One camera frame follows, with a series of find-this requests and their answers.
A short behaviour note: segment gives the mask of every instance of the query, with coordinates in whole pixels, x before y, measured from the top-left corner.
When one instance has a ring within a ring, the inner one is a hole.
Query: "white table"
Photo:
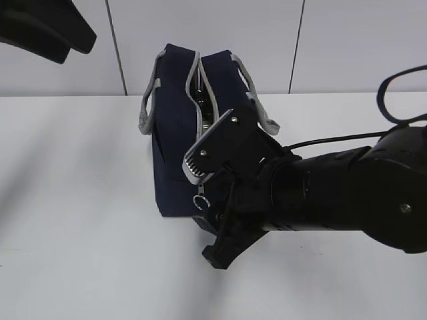
[[[283,144],[391,127],[370,93],[261,98]],[[427,110],[425,93],[390,99],[397,115]],[[157,210],[139,101],[0,98],[0,319],[426,318],[427,254],[360,232],[270,233],[212,269],[214,238]]]

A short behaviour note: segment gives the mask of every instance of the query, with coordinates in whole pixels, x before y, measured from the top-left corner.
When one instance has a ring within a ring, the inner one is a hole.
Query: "bag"
[[[156,57],[139,130],[152,135],[155,200],[164,217],[195,217],[226,198],[230,181],[218,173],[193,185],[183,172],[183,158],[212,123],[242,105],[257,111],[267,133],[278,134],[280,126],[268,119],[249,73],[230,51],[200,59],[198,52],[168,44]]]

